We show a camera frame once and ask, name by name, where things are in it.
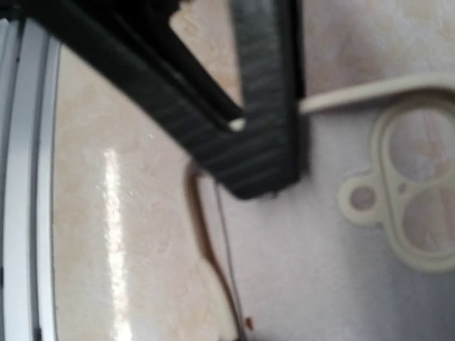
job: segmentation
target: ribbed black plastic part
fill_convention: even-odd
[[[225,118],[230,115],[216,107],[221,101],[204,97],[185,65],[166,60],[140,26],[89,1],[20,2],[28,15],[138,103],[236,197],[276,192],[299,178],[300,70],[295,34],[287,22],[295,14],[295,1],[230,2],[247,120],[240,133],[229,131]]]

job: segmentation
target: beige tile floor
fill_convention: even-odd
[[[455,70],[454,9],[445,0],[306,1],[310,93],[409,72]],[[172,25],[198,51],[212,76],[241,102],[225,1],[197,0],[185,5]],[[306,179],[273,204],[243,205],[224,197],[232,213],[228,223],[233,244],[238,245],[236,269],[245,285],[247,310],[257,309],[261,315],[267,311],[261,307],[267,306],[269,293],[282,289],[282,284],[267,280],[263,290],[256,290],[258,281],[267,277],[258,270],[267,254],[263,245],[252,241],[283,239],[285,251],[289,246],[298,251],[294,234],[274,235],[272,225],[281,220],[292,230],[292,224],[299,224],[291,217],[300,212],[304,197],[308,205],[318,205],[316,201],[325,198],[328,207],[319,215],[325,218],[315,222],[345,224],[333,198],[342,175],[368,167],[373,117],[315,120],[314,164],[316,174],[326,178]],[[331,175],[328,170],[336,166],[331,163],[336,162],[333,149],[340,145],[334,138],[340,131],[350,153],[343,154],[347,164],[340,167],[344,168]],[[216,340],[216,307],[198,272],[200,251],[191,233],[183,186],[187,156],[66,48],[61,58],[55,143],[54,256],[60,339]],[[312,196],[303,194],[309,191]],[[277,216],[264,221],[270,212]],[[267,233],[261,233],[268,225]],[[245,239],[245,231],[253,240]],[[277,273],[298,253],[285,251],[270,259]],[[245,257],[251,261],[244,262]]]

